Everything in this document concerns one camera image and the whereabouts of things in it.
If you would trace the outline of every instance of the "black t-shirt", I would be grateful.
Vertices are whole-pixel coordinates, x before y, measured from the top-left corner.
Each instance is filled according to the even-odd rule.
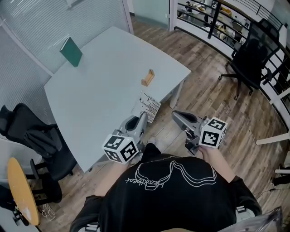
[[[218,231],[236,223],[236,207],[261,208],[236,177],[228,183],[195,157],[158,156],[125,171],[105,197],[87,198],[71,231],[98,221],[101,232]]]

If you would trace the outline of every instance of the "wooden block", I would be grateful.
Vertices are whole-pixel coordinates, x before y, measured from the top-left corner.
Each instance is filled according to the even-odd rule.
[[[147,76],[141,80],[141,84],[144,86],[149,86],[150,82],[153,80],[155,74],[152,69],[149,69]]]

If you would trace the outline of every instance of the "chair armrest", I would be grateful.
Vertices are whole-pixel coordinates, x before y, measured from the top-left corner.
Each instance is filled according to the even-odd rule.
[[[241,46],[242,46],[242,45],[241,45],[239,42],[236,42],[236,43],[235,43],[234,50],[233,50],[233,52],[232,52],[232,57],[233,57],[233,58],[235,57],[236,52],[238,52],[238,51],[240,50]]]
[[[267,79],[269,80],[269,81],[271,81],[272,80],[272,72],[271,72],[271,70],[269,69],[269,68],[266,68],[267,69]]]
[[[63,147],[63,145],[62,145],[62,142],[60,140],[58,131],[55,127],[50,130],[50,136],[51,136],[52,140],[55,142],[56,149],[58,151],[60,151],[61,148]]]
[[[266,85],[268,82],[270,82],[273,78],[272,72],[269,68],[265,68],[267,69],[267,74],[264,76],[264,78],[262,80],[263,81],[263,85]]]

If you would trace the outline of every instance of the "frosted glass panel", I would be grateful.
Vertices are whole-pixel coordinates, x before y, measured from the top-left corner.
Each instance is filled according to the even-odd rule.
[[[59,52],[71,36],[80,48],[111,26],[128,31],[119,0],[4,0],[0,14],[23,45],[55,73],[66,59]]]
[[[44,83],[49,75],[35,64],[0,27],[0,108],[24,103],[44,123],[55,123]]]
[[[169,0],[132,0],[138,20],[168,29]]]

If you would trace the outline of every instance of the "black office chair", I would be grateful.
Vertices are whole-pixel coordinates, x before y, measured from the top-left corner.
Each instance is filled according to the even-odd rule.
[[[58,181],[51,178],[50,173],[26,175],[27,179],[41,179],[42,189],[33,189],[32,194],[37,206],[48,204],[51,202],[60,203],[63,193]]]
[[[18,104],[13,111],[3,106],[0,111],[0,134],[8,140],[23,144],[40,154],[43,163],[30,161],[34,176],[46,167],[53,180],[61,180],[77,164],[56,124],[46,125],[25,104]]]
[[[231,46],[232,47],[234,47],[235,46],[235,44],[237,43],[237,42],[240,42],[241,41],[241,39],[242,39],[242,35],[240,34],[240,33],[235,33],[235,37],[234,37],[234,39],[236,40],[232,40],[232,43],[231,43]]]
[[[222,77],[234,77],[238,79],[237,95],[240,95],[241,82],[249,89],[249,95],[252,95],[253,88],[259,89],[260,83],[264,79],[271,81],[272,73],[265,65],[268,60],[279,50],[279,31],[266,19],[259,23],[252,21],[248,37],[243,45],[235,43],[232,53],[233,60],[227,62],[226,67],[230,65],[236,74],[222,74]],[[267,74],[262,77],[262,69],[267,69]]]

